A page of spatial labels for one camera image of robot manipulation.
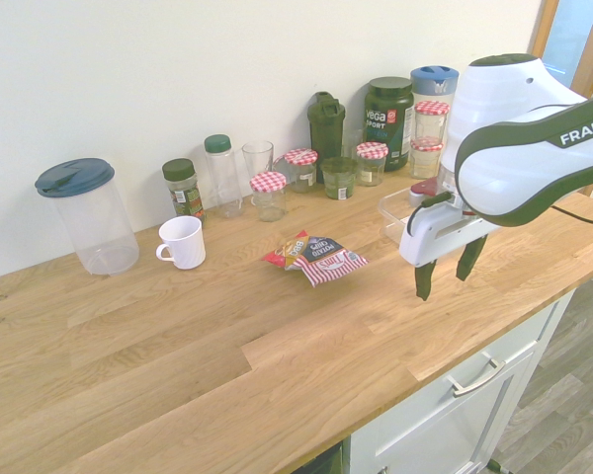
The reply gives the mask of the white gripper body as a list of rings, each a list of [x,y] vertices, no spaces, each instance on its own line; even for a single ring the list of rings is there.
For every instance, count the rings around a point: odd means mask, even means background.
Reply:
[[[476,215],[464,215],[461,208],[447,201],[419,206],[406,223],[399,253],[406,262],[420,267],[498,228]]]

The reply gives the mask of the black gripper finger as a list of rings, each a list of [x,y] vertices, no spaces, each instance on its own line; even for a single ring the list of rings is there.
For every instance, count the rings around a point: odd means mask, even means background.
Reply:
[[[437,261],[431,261],[414,269],[416,296],[426,301],[432,290],[432,275]]]
[[[470,275],[480,253],[487,240],[487,235],[479,237],[466,244],[464,252],[462,253],[456,271],[456,276],[459,280],[465,281]]]

